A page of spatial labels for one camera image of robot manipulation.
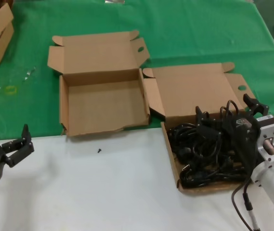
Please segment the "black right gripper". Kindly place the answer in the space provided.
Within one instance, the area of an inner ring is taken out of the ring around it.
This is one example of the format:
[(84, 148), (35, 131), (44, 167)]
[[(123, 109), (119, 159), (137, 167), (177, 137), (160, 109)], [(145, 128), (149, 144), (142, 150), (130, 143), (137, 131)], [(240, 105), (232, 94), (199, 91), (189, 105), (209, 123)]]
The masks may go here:
[(260, 113), (267, 116), (269, 106), (251, 98), (247, 93), (243, 95), (243, 101), (248, 108), (243, 115), (227, 117), (224, 121), (211, 118), (208, 112), (202, 112), (199, 106), (196, 106), (197, 141), (214, 141), (220, 145), (223, 130), (233, 145), (256, 145), (260, 136), (260, 126), (254, 115)]

